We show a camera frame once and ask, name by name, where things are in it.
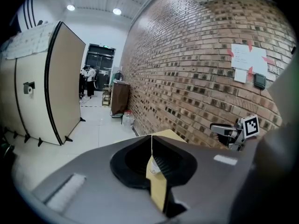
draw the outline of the partition foot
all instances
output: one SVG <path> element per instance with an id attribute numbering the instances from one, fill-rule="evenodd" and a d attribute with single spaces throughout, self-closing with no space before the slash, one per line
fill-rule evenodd
<path id="1" fill-rule="evenodd" d="M 65 136 L 65 141 L 69 141 L 69 142 L 73 142 L 72 139 L 70 139 L 69 137 Z"/>
<path id="2" fill-rule="evenodd" d="M 37 144 L 37 146 L 39 146 L 39 147 L 40 147 L 40 145 L 42 144 L 42 142 L 43 142 L 43 141 L 42 141 L 42 139 L 41 139 L 41 138 L 39 138 L 39 139 L 38 139 L 38 144 Z"/>
<path id="3" fill-rule="evenodd" d="M 28 141 L 28 139 L 30 139 L 30 134 L 29 133 L 25 135 L 24 143 L 26 143 Z"/>

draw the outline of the white strip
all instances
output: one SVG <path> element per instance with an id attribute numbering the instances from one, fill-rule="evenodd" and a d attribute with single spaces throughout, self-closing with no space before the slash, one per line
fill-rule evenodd
<path id="1" fill-rule="evenodd" d="M 222 156 L 222 155 L 216 155 L 214 157 L 214 160 L 219 161 L 219 162 L 223 162 L 229 165 L 236 165 L 236 163 L 238 162 L 237 159 L 232 159 L 226 156 Z"/>
<path id="2" fill-rule="evenodd" d="M 46 205 L 52 210 L 61 213 L 80 187 L 82 187 L 84 181 L 85 176 L 74 174 Z"/>

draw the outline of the person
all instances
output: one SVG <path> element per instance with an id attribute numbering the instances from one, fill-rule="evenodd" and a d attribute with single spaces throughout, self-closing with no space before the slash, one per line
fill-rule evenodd
<path id="1" fill-rule="evenodd" d="M 83 69 L 81 70 L 81 73 L 80 73 L 80 79 L 79 79 L 79 93 L 80 94 L 84 94 L 84 90 L 85 90 L 85 78 L 87 76 L 86 69 L 87 69 L 87 66 L 83 67 Z"/>
<path id="2" fill-rule="evenodd" d="M 91 95 L 94 95 L 94 92 L 93 92 L 93 79 L 94 79 L 94 76 L 95 76 L 95 70 L 94 68 L 91 66 L 88 73 L 87 73 L 87 95 L 89 97 L 91 97 Z"/>

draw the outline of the brick wall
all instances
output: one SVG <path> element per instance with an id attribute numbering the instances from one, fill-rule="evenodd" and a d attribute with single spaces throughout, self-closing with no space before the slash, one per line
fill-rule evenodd
<path id="1" fill-rule="evenodd" d="M 232 43 L 267 50 L 267 87 L 291 59 L 294 35 L 266 0 L 155 0 L 133 25 L 122 54 L 129 109 L 140 134 L 172 129 L 189 143 L 222 147 L 211 122 L 259 116 L 261 135 L 282 120 L 267 90 L 234 81 Z"/>

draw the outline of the gray surface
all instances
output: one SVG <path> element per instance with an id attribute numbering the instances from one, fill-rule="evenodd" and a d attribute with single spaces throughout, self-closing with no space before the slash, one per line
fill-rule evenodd
<path id="1" fill-rule="evenodd" d="M 217 154 L 241 158 L 244 156 L 243 152 L 200 147 L 165 137 L 161 138 L 191 153 L 198 162 L 197 170 L 190 181 L 186 185 L 172 189 L 176 202 L 183 203 L 187 208 L 190 208 L 189 211 L 179 215 L 178 218 L 192 220 L 192 216 L 189 216 L 188 213 L 191 211 L 195 215 L 193 207 L 196 210 L 202 203 L 209 204 L 214 199 L 215 193 L 223 190 L 224 183 L 228 182 L 228 178 L 234 177 L 237 167 L 242 164 L 238 161 L 236 166 L 231 166 L 215 161 L 213 158 Z M 63 213 L 64 217 L 87 224 L 147 224 L 167 220 L 152 202 L 148 191 L 124 186 L 110 170 L 110 159 L 113 154 L 140 139 L 142 137 L 81 154 L 45 179 L 34 190 L 34 195 L 45 201 L 65 179 L 73 173 L 78 173 L 85 175 L 87 180 Z M 234 188 L 232 192 L 237 193 L 237 191 L 238 189 Z"/>

